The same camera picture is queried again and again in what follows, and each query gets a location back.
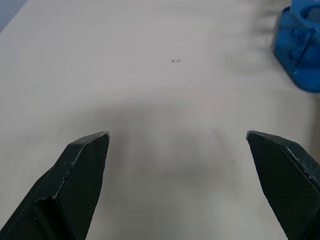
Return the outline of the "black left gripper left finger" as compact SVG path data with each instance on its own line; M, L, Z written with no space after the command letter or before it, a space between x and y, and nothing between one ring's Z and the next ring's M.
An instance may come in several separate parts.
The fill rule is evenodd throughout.
M2 240L84 240L103 184L110 135L66 146L28 191L0 231Z

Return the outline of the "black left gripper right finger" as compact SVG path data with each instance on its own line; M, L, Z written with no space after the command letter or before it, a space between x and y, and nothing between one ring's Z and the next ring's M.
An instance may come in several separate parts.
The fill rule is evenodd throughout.
M298 143L250 130L259 182L289 240L320 238L320 165Z

